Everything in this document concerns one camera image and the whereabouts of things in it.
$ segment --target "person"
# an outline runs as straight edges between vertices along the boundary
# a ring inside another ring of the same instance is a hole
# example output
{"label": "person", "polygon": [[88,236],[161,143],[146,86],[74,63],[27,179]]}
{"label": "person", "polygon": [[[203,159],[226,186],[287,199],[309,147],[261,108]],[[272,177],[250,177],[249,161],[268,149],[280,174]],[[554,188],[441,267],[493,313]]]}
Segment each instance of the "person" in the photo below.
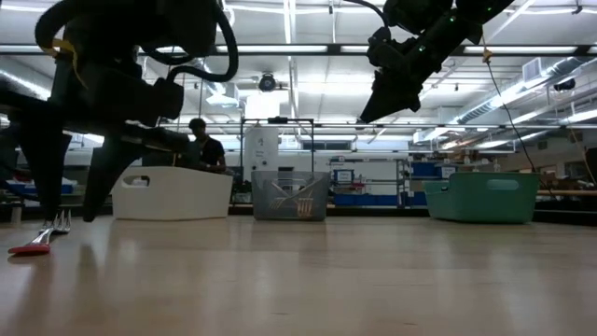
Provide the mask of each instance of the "person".
{"label": "person", "polygon": [[226,172],[224,147],[205,132],[205,121],[195,118],[188,124],[195,135],[195,141],[189,143],[187,155],[193,168],[212,173]]}

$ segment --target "ceiling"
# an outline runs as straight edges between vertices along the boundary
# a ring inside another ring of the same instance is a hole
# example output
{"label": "ceiling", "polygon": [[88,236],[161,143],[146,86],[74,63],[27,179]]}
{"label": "ceiling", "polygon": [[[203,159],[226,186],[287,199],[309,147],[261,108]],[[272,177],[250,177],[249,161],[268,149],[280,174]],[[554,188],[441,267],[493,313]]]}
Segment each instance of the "ceiling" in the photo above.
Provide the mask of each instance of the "ceiling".
{"label": "ceiling", "polygon": [[[367,39],[381,25],[381,20],[372,11],[353,4],[334,0],[336,13],[330,15],[327,0],[296,0],[292,22],[285,30],[284,1],[292,0],[229,0],[227,6],[233,11],[233,30],[239,44],[316,44],[343,43],[365,44]],[[564,11],[574,8],[575,0],[536,0],[515,20],[508,21],[512,11],[529,0],[517,0],[508,13],[502,13],[484,26],[485,35],[492,37],[490,44],[520,45],[572,45],[597,42],[597,0],[582,0],[586,11],[572,15]],[[32,10],[16,11],[5,6],[38,8],[47,7],[51,0],[7,1],[0,10],[0,44],[34,44],[33,30],[40,15]],[[372,3],[382,6],[383,1]],[[561,14],[537,15],[541,11],[560,11]],[[393,28],[393,37],[404,40],[410,34]],[[224,43],[220,33],[217,43]],[[54,63],[46,56],[10,56],[14,61],[34,69],[44,77],[53,77]],[[495,57],[493,74],[498,83],[506,83],[521,74],[521,67],[531,61],[530,57]],[[298,110],[296,117],[313,118],[321,122],[354,122],[360,115],[370,95],[373,66],[361,56],[295,56],[298,80]],[[164,77],[168,68],[153,60],[139,60],[145,67],[146,79]],[[284,84],[289,80],[289,60],[286,56],[242,56],[237,76],[232,80],[240,89],[242,98],[258,94],[256,78],[263,73],[272,73]],[[212,56],[206,64],[213,72],[224,72],[228,59]],[[583,74],[586,85],[592,85],[592,74]],[[240,118],[240,108],[223,108],[206,102],[210,96],[206,87],[201,90],[201,81],[184,78],[187,99],[183,110],[186,122],[200,114],[208,121],[227,122]],[[417,113],[401,111],[380,120],[380,122],[448,122],[464,106],[474,104],[493,91],[490,74],[480,57],[452,57],[443,66],[442,72],[432,75],[425,82],[429,90]],[[288,91],[273,94],[281,102],[283,116],[291,116]],[[512,108],[520,113],[528,112],[546,103],[545,90],[534,92],[516,102]],[[388,133],[413,133],[415,130],[388,130]]]}

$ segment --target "white plastic bin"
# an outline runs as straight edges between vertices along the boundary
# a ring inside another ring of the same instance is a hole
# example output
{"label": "white plastic bin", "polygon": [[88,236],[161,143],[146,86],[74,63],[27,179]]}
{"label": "white plastic bin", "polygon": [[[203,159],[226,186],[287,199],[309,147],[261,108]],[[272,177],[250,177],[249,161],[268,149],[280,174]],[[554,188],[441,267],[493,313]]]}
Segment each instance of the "white plastic bin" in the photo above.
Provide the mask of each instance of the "white plastic bin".
{"label": "white plastic bin", "polygon": [[131,167],[112,190],[114,217],[136,220],[226,217],[231,190],[229,175],[179,167]]}

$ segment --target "green bin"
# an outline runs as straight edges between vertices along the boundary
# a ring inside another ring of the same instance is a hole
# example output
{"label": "green bin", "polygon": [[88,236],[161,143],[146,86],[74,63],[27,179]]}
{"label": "green bin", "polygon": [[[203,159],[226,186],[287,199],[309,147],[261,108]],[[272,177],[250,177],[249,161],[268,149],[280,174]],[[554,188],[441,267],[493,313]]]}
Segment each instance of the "green bin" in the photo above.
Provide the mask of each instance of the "green bin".
{"label": "green bin", "polygon": [[475,223],[526,223],[533,219],[538,174],[455,173],[450,182],[425,181],[429,215]]}

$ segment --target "black cable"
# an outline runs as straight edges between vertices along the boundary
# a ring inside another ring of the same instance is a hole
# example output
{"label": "black cable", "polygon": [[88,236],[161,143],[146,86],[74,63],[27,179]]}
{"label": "black cable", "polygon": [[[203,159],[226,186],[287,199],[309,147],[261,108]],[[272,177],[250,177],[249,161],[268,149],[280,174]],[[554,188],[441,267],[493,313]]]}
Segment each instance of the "black cable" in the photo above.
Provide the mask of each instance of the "black cable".
{"label": "black cable", "polygon": [[224,14],[224,10],[222,10],[222,8],[216,7],[215,16],[217,24],[222,29],[222,35],[224,36],[224,40],[226,41],[226,45],[228,47],[229,65],[226,73],[211,74],[194,66],[180,65],[172,69],[172,71],[166,77],[166,80],[169,82],[174,82],[176,76],[182,73],[191,74],[212,82],[226,82],[236,76],[236,72],[239,70],[239,48],[236,44],[236,37],[234,37],[234,32],[232,31],[232,27],[230,27],[230,22],[228,22],[228,18],[226,17],[226,14]]}
{"label": "black cable", "polygon": [[351,2],[353,4],[358,4],[358,5],[361,5],[361,6],[365,6],[365,7],[368,7],[370,9],[372,9],[375,13],[377,13],[377,15],[380,16],[380,18],[382,18],[382,20],[383,20],[383,26],[384,27],[387,28],[387,27],[390,26],[390,24],[388,23],[388,19],[385,17],[385,15],[383,14],[383,12],[379,8],[377,8],[377,6],[372,5],[372,4],[370,4],[370,3],[368,3],[367,1],[364,1],[364,0],[345,0],[345,1],[346,2]]}
{"label": "black cable", "polygon": [[[510,113],[510,110],[507,108],[507,104],[504,103],[504,99],[502,99],[502,92],[500,92],[500,88],[497,85],[497,82],[495,81],[495,77],[493,76],[491,61],[487,60],[486,64],[487,64],[487,68],[489,69],[489,74],[492,77],[492,81],[493,81],[493,85],[495,86],[495,90],[497,91],[497,95],[500,97],[500,100],[502,101],[502,106],[504,107],[504,109],[507,112],[507,118],[510,120],[510,125],[512,125],[512,129],[514,130],[514,132],[516,133],[516,136],[518,136],[519,140],[521,141],[521,146],[522,146],[522,150],[524,150],[524,155],[526,156],[526,159],[531,164],[531,171],[533,173],[537,173],[537,170],[535,169],[535,164],[533,163],[533,160],[531,160],[531,156],[529,155],[529,151],[526,149],[526,145],[524,145],[524,141],[522,140],[521,134],[519,133],[519,130],[516,129],[516,124],[514,123],[514,120],[512,119],[512,114]],[[557,200],[555,195],[551,192],[551,188],[548,185],[546,185],[540,178],[539,178],[539,182],[541,183],[543,188],[545,188],[549,191],[549,195],[554,200]]]}

